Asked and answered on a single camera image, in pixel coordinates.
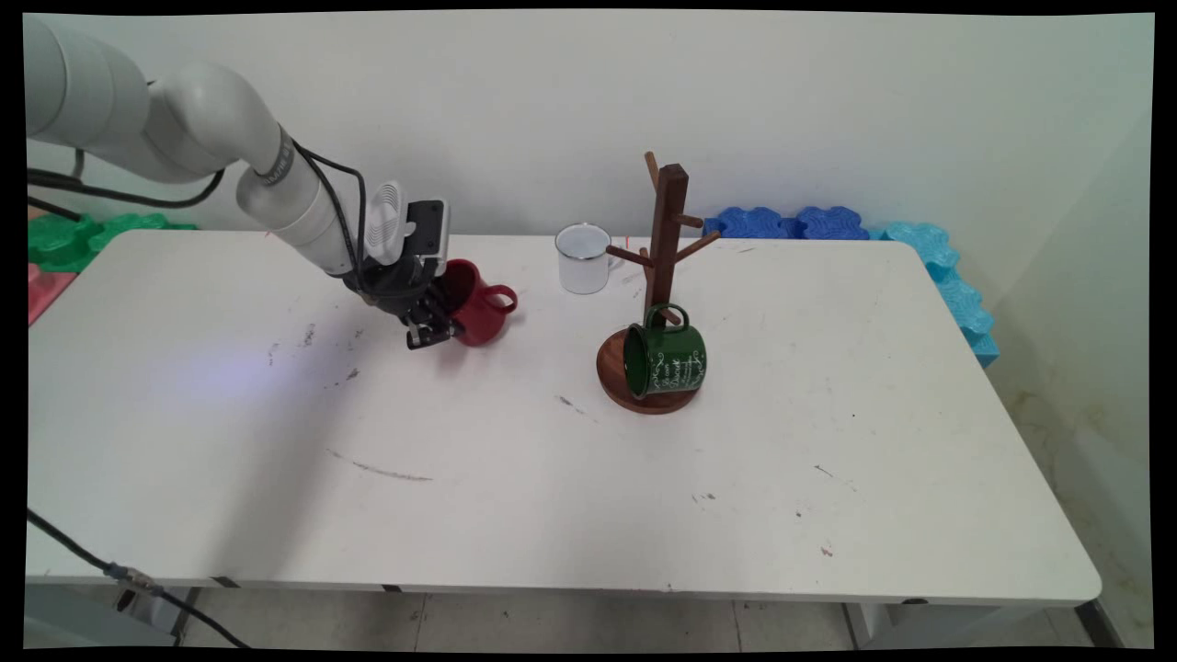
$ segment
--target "cable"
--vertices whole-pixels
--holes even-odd
[[[74,170],[69,173],[78,181],[81,181],[81,171],[86,168],[86,152],[80,147],[74,148]]]
[[[307,150],[306,147],[299,145],[297,140],[292,139],[291,143],[293,143],[294,150],[297,150],[298,153],[301,154],[304,159],[306,159],[306,163],[311,166],[311,170],[314,171],[314,173],[319,177],[319,180],[322,181],[322,185],[327,188],[327,194],[331,197],[331,204],[334,205],[335,207],[335,217],[339,219],[339,229],[344,233],[344,245],[347,247],[347,257],[351,259],[352,269],[355,271],[355,287],[361,293],[367,293],[368,291],[367,283],[364,278],[364,271],[361,269],[361,266],[364,265],[364,221],[366,217],[365,211],[367,207],[367,190],[364,185],[364,176],[360,174],[359,171],[357,170],[339,165],[334,161],[330,161],[320,157],[319,154],[315,154],[311,150]],[[350,230],[347,230],[346,217],[344,216],[344,207],[343,205],[339,204],[339,197],[335,194],[335,188],[334,186],[331,185],[331,181],[327,180],[327,177],[322,174],[322,170],[320,170],[314,161],[319,161],[328,167],[333,167],[340,172],[351,174],[352,177],[355,178],[357,183],[359,184],[360,212],[359,212],[359,224],[355,227],[355,234],[358,236],[357,243],[359,244],[358,251],[352,247],[352,233]]]
[[[197,193],[194,197],[187,200],[158,200],[155,198],[145,198],[142,196],[135,196],[133,193],[124,193],[121,191],[111,191],[109,188],[99,188],[97,186],[87,186],[81,183],[81,180],[69,177],[67,174],[60,174],[56,172],[48,172],[38,168],[28,168],[28,184],[33,186],[42,186],[45,188],[56,188],[59,191],[71,191],[74,193],[82,193],[85,196],[94,196],[98,198],[109,198],[112,200],[120,200],[124,203],[134,203],[137,205],[147,205],[151,207],[162,207],[166,210],[181,210],[184,207],[191,207],[205,201],[208,196],[213,194],[220,180],[225,177],[225,170],[217,171],[213,176],[212,181],[205,190]]]
[[[69,210],[67,210],[65,207],[59,207],[59,206],[56,206],[54,204],[51,204],[51,203],[46,203],[45,200],[38,200],[36,198],[34,198],[32,196],[28,197],[28,206],[36,207],[39,210],[45,210],[45,211],[47,211],[49,213],[55,213],[55,214],[58,214],[60,217],[68,218],[69,220],[72,220],[74,223],[78,223],[79,220],[81,220],[81,214],[80,213],[72,212],[72,211],[69,211]]]
[[[172,604],[174,604],[174,605],[179,607],[180,609],[187,611],[188,614],[195,616],[200,622],[202,622],[204,624],[208,625],[210,628],[217,630],[217,634],[219,634],[220,636],[225,637],[233,646],[235,646],[238,648],[250,648],[248,644],[246,644],[244,641],[241,641],[241,640],[237,638],[235,636],[233,636],[233,633],[230,633],[228,630],[226,630],[224,625],[221,625],[217,621],[213,621],[212,617],[210,617],[204,611],[197,609],[195,607],[192,607],[187,602],[184,602],[182,600],[175,597],[174,595],[172,595],[172,594],[169,594],[167,591],[162,591],[161,594],[159,594],[159,596],[161,598],[164,598],[166,602],[171,602]]]
[[[151,593],[151,595],[158,596],[165,602],[169,602],[175,607],[178,607],[179,609],[195,616],[202,623],[217,630],[219,635],[228,640],[228,642],[232,643],[233,646],[238,648],[250,648],[248,646],[246,646],[245,642],[237,638],[235,636],[232,635],[232,633],[226,630],[220,623],[213,621],[204,611],[197,609],[195,607],[192,607],[187,602],[184,602],[182,600],[167,593],[167,590],[165,590],[164,587],[157,584],[154,580],[152,580],[151,577],[147,577],[146,575],[139,572],[134,568],[124,568],[118,563],[108,563],[106,561],[102,561],[101,558],[94,556],[88,550],[86,550],[86,548],[74,542],[73,538],[62,534],[60,529],[46,522],[45,518],[42,518],[40,515],[33,512],[32,508],[25,507],[25,510],[26,510],[26,519],[32,522],[34,527],[48,534],[51,538],[61,543],[62,547],[74,552],[79,558],[81,558],[86,563],[89,563],[94,568],[101,570],[102,574],[106,575],[107,577],[119,580],[120,583],[129,582],[139,589],[147,590],[148,593]]]

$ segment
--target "white table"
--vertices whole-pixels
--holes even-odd
[[[492,345],[411,352],[274,237],[121,236],[29,329],[29,505],[169,585],[833,601],[880,647],[1098,595],[910,247],[732,239],[683,263],[709,373],[669,416],[594,370],[640,317],[638,266],[577,296],[551,237],[450,254],[519,293]],[[32,527],[25,574],[98,577]],[[882,608],[909,598],[931,604]]]

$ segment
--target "red mug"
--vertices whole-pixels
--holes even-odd
[[[507,315],[519,305],[519,297],[506,285],[487,285],[478,273],[478,267],[470,260],[448,260],[445,273],[441,274],[450,303],[450,317],[466,327],[458,336],[464,345],[477,347],[494,339],[503,330]],[[508,305],[500,305],[498,297],[511,299]]]

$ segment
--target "white wall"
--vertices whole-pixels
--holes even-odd
[[[989,377],[1103,577],[1125,643],[1152,646],[1149,158],[1143,114],[993,311]]]
[[[58,16],[148,78],[240,71],[302,144],[447,197],[459,233],[591,220],[649,234],[641,153],[681,163],[687,210],[846,205],[932,221],[996,305],[1146,105],[1146,16],[452,11]],[[29,143],[32,166],[68,150]],[[174,217],[257,227],[215,199]],[[159,196],[92,164],[87,180]],[[125,205],[47,194],[95,211]]]

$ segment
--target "green enamel mug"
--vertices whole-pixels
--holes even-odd
[[[654,316],[661,309],[674,309],[683,324],[656,329]],[[625,333],[621,357],[625,382],[636,398],[650,393],[693,391],[703,384],[707,371],[707,351],[703,336],[691,326],[686,311],[674,304],[657,304],[646,311],[645,324],[631,324]]]

